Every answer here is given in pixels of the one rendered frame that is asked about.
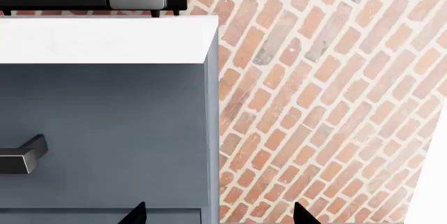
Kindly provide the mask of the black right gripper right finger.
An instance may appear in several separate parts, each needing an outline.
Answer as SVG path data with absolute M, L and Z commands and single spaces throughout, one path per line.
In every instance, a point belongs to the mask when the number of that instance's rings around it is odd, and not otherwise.
M 293 209 L 294 224 L 321 224 L 304 206 L 295 202 Z

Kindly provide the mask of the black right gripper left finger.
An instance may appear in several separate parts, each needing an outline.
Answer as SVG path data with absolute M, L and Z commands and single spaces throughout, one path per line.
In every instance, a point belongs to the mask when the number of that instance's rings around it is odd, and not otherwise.
M 128 213 L 118 224 L 146 224 L 146 204 L 141 202 Z

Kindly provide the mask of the grey-blue cabinet with white top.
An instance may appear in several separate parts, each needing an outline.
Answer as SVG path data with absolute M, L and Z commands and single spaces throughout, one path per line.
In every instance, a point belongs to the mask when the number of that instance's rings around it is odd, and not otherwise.
M 0 224 L 219 224 L 218 18 L 0 17 Z

